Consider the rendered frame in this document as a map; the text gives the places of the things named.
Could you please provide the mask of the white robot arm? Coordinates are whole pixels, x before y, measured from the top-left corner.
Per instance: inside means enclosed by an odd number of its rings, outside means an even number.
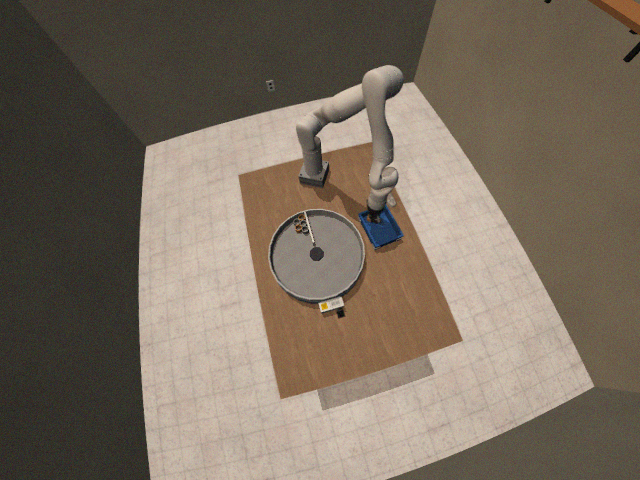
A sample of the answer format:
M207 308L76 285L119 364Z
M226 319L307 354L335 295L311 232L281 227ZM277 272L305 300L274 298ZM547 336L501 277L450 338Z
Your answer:
M366 108L373 148L369 173L369 183L373 189L368 205L373 210L381 210L385 204L395 207L396 201L391 191L399 176L394 167L386 167L394 159L394 141L385 117L385 103L400 92L403 82L400 69L391 65L382 66L368 71L361 84L336 94L320 108L307 113L296 124L306 173L316 176L322 172L321 141L316 136L322 128L330 122L345 121Z

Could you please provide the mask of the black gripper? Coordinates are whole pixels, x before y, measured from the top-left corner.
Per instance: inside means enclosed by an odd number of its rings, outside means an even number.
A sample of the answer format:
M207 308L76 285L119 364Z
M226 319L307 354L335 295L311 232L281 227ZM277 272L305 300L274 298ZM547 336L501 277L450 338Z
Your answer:
M367 209L368 209L368 212L369 212L369 219L370 219L370 222L374 222L374 223L376 223L376 224L377 224L377 223L381 223L381 222L382 222L382 221L380 220L380 218L379 218L379 217L380 217L380 213L384 210L384 208L383 208L383 209L381 209L381 210L373 210L373 209L371 209L371 208L369 207L369 205L368 205L368 200L367 200ZM375 219L376 219L376 220L375 220Z

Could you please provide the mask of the blue open tray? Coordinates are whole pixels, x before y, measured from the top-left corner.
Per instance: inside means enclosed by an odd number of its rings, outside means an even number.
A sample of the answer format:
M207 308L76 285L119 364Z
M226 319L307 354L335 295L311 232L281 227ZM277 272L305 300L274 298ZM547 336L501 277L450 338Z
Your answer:
M388 245L392 242L397 242L404 236L386 204L384 210L380 213L379 218L382 221L381 223L376 224L374 222L368 222L368 210L358 213L358 215L358 220L363 226L374 250L377 250L380 247Z

